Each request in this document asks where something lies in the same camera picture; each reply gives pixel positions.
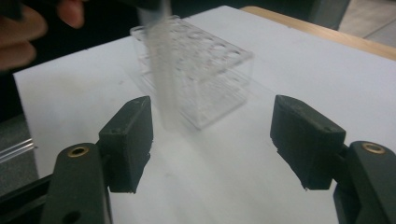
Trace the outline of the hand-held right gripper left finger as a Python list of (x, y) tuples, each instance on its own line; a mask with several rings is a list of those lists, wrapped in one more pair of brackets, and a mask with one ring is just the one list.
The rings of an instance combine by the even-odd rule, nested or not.
[(98, 146), (108, 159), (107, 183), (111, 192), (136, 193), (150, 159), (152, 142), (149, 96), (127, 102), (99, 132)]

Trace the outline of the red-capped tube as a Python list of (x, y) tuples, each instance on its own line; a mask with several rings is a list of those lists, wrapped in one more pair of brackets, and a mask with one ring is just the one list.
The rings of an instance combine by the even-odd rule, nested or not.
[(149, 66), (161, 122), (165, 130), (175, 131), (179, 126), (179, 112), (170, 35), (170, 0), (161, 0), (158, 9), (138, 8), (138, 15), (145, 28)]

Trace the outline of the metal floor rail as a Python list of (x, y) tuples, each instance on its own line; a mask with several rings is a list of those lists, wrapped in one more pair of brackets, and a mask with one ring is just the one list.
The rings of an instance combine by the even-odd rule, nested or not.
[(21, 154), (33, 150), (35, 148), (35, 144), (32, 139), (24, 140), (14, 146), (8, 147), (0, 151), (0, 163), (5, 161), (9, 161), (15, 157), (20, 156)]

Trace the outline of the clear plastic tube rack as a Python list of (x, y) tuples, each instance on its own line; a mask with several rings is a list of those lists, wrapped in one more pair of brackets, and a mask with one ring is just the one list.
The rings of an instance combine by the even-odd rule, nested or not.
[[(247, 100), (253, 54), (177, 16), (170, 17), (179, 122), (203, 129)], [(139, 85), (157, 106), (145, 28), (131, 30), (141, 68)]]

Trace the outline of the black cabinet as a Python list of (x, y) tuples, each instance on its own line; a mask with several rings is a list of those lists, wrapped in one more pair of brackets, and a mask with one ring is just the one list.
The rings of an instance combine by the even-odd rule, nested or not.
[(351, 0), (314, 0), (308, 21), (338, 30)]

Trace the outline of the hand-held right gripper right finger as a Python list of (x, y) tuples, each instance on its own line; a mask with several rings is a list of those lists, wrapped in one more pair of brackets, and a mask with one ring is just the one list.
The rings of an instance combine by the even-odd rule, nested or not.
[(346, 131), (298, 99), (277, 95), (270, 138), (305, 189), (329, 189)]

